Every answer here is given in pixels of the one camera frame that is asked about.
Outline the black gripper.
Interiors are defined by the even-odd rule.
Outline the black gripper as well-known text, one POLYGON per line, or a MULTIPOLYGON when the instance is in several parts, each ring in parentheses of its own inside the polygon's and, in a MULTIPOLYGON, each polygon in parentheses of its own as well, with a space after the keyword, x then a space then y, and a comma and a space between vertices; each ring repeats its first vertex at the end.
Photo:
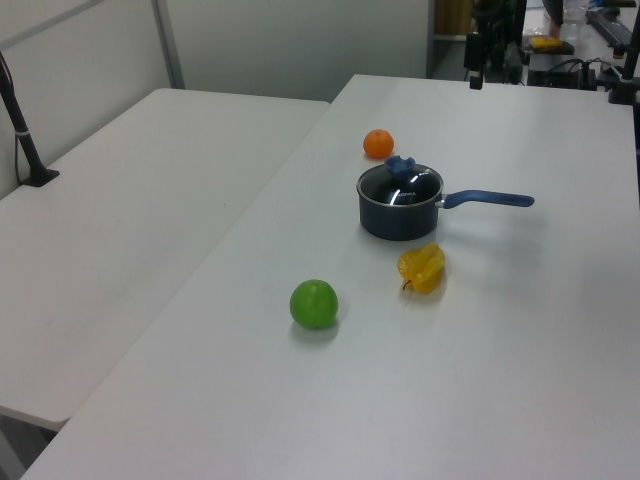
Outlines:
POLYGON ((481 90, 484 75, 481 71, 502 72, 504 69, 508 83, 520 83, 523 63, 520 49, 510 43, 505 51, 502 38, 489 32, 472 32, 466 35, 464 68, 469 72, 469 86, 472 90, 481 90))

